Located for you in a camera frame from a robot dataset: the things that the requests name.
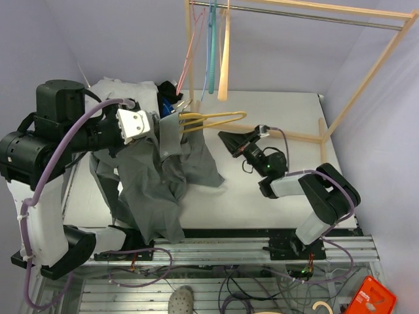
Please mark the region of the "yellow hanger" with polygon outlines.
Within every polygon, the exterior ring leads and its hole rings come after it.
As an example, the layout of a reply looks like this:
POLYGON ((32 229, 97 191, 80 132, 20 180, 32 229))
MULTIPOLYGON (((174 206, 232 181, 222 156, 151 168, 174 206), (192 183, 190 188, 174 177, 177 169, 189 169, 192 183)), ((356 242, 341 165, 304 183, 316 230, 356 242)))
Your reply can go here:
POLYGON ((180 127, 180 133, 191 133, 205 128, 215 128, 224 124, 230 124, 235 121, 243 120, 247 113, 245 111, 202 114, 198 112, 186 111, 194 100, 189 98, 181 101, 170 112, 180 127))

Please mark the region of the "grey shirt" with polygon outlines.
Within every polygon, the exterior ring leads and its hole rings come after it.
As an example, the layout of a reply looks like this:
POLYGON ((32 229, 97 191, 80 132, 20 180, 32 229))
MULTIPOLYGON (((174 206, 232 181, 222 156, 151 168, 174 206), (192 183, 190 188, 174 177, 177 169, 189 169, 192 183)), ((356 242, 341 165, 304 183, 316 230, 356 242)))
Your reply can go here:
POLYGON ((190 184, 220 187, 224 178, 209 151, 201 123, 179 125, 179 115, 152 115, 150 133, 111 157, 90 155, 90 172, 114 221, 139 230, 146 243, 185 235, 179 202, 190 184))

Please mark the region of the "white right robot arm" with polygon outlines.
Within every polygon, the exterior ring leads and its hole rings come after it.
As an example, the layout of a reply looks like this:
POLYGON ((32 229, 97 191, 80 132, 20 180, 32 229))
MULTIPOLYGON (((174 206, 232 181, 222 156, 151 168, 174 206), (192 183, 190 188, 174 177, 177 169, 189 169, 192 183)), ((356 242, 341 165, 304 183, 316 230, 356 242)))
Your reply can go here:
POLYGON ((258 185, 264 197, 306 197, 312 212, 293 232, 288 244, 289 253, 301 259, 311 252, 317 240, 354 214, 361 196, 330 163, 291 173, 288 152, 272 147, 273 153, 266 154, 257 145, 257 141, 268 135, 268 130, 268 126, 259 125, 251 132, 220 131, 218 136, 233 158, 244 157, 244 163, 261 176, 258 185))

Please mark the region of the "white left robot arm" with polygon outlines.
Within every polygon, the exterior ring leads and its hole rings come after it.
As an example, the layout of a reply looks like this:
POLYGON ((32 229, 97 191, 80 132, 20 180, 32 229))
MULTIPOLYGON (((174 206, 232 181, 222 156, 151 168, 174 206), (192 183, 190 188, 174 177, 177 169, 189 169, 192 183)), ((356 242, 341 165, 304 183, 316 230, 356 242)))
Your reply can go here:
POLYGON ((49 80, 36 89, 36 110, 1 140, 1 175, 14 198, 22 244, 11 261, 57 280, 92 255, 129 258, 145 247, 141 234, 110 225, 85 231, 63 222, 61 190, 67 166, 77 153, 107 150, 111 156, 150 130, 150 122, 132 97, 98 100, 80 82, 49 80))

